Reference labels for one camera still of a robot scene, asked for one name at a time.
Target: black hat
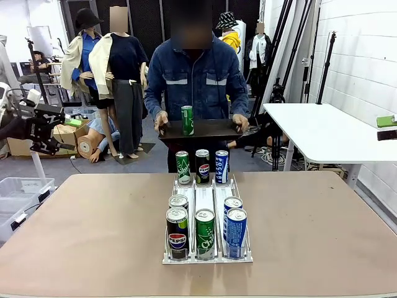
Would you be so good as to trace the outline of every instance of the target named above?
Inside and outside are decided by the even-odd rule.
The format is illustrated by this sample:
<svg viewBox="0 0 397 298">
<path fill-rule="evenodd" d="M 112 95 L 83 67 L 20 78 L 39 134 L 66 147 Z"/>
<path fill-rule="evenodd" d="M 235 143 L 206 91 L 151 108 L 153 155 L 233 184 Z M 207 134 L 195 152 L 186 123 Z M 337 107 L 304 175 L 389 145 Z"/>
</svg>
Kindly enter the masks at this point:
<svg viewBox="0 0 397 298">
<path fill-rule="evenodd" d="M 223 12 L 220 16 L 219 23 L 216 26 L 217 29 L 227 29 L 237 26 L 238 23 L 234 18 L 234 14 L 231 11 Z"/>
<path fill-rule="evenodd" d="M 78 30 L 88 29 L 103 21 L 98 19 L 98 17 L 89 8 L 80 9 L 76 16 L 76 28 Z"/>
</svg>

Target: pepsi can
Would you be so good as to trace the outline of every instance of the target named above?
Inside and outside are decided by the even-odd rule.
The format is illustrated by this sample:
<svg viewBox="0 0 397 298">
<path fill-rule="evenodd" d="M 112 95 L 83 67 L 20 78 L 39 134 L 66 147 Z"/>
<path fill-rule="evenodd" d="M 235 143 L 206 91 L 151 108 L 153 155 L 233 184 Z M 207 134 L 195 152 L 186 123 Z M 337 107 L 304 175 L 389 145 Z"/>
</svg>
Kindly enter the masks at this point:
<svg viewBox="0 0 397 298">
<path fill-rule="evenodd" d="M 205 149 L 196 151 L 196 182 L 197 184 L 210 182 L 210 152 Z"/>
<path fill-rule="evenodd" d="M 189 224 L 187 211 L 183 207 L 167 210 L 167 236 L 171 258 L 176 261 L 186 260 L 189 256 Z"/>
</svg>

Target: white table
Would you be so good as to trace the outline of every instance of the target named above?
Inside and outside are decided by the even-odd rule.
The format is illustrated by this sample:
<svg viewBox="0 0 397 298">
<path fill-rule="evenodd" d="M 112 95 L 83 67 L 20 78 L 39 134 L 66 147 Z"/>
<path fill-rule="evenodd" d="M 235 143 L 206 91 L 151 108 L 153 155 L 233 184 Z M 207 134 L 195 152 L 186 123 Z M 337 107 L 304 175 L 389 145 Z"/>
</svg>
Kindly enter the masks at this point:
<svg viewBox="0 0 397 298">
<path fill-rule="evenodd" d="M 352 165 L 347 183 L 355 187 L 363 163 L 396 162 L 397 140 L 379 142 L 378 130 L 329 104 L 264 104 L 290 139 L 284 171 L 296 146 L 313 163 Z"/>
</svg>

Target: cardboard box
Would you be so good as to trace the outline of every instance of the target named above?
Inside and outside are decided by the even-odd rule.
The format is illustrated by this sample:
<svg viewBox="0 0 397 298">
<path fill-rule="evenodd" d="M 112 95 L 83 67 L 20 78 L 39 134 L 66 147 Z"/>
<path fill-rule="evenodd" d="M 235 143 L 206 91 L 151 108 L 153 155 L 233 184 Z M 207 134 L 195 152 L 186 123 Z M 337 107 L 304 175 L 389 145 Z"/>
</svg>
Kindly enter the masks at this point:
<svg viewBox="0 0 397 298">
<path fill-rule="evenodd" d="M 71 156 L 71 155 L 76 155 L 79 156 L 79 153 L 77 151 L 77 139 L 83 135 L 86 135 L 88 133 L 88 126 L 87 124 L 90 122 L 90 120 L 83 120 L 80 128 L 78 128 L 76 131 L 72 132 L 64 132 L 61 130 L 58 130 L 57 127 L 54 128 L 53 135 L 55 139 L 58 142 L 61 143 L 66 143 L 69 145 L 74 145 L 76 148 L 71 151 L 71 150 L 66 150 L 66 149 L 60 149 L 59 152 L 55 154 L 55 156 L 50 156 L 46 155 L 43 153 L 39 153 L 40 157 L 66 157 L 66 156 Z M 14 138 L 7 138 L 8 146 L 10 148 L 10 152 L 12 156 L 30 156 L 30 146 L 31 146 L 31 140 L 17 140 Z"/>
</svg>

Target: man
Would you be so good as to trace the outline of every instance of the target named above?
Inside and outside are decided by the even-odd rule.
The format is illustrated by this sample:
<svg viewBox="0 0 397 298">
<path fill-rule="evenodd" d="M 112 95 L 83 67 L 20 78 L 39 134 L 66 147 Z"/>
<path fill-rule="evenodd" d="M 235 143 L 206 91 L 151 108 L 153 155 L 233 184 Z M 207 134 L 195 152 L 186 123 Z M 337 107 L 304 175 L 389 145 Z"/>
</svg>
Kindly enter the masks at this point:
<svg viewBox="0 0 397 298">
<path fill-rule="evenodd" d="M 230 95 L 233 121 L 245 131 L 248 95 L 246 82 L 239 71 L 236 52 L 212 33 L 211 5 L 206 1 L 174 0 L 172 38 L 154 52 L 148 73 L 145 105 L 159 129 L 169 120 L 181 120 L 181 107 L 193 106 L 194 119 L 227 119 L 226 94 Z M 165 111 L 161 95 L 167 91 Z M 168 171 L 176 173 L 175 154 L 188 151 L 194 161 L 195 150 L 210 151 L 214 169 L 217 150 L 227 150 L 226 142 L 169 145 Z"/>
<path fill-rule="evenodd" d="M 50 83 L 49 74 L 51 73 L 51 65 L 49 64 L 49 60 L 44 57 L 44 54 L 40 51 L 34 51 L 35 60 L 37 62 L 37 67 L 40 72 L 40 76 L 42 77 L 43 84 Z M 27 76 L 21 76 L 18 81 L 21 85 L 23 84 L 38 84 L 38 79 L 35 74 L 33 61 L 30 61 L 30 72 L 32 74 L 28 74 Z"/>
</svg>

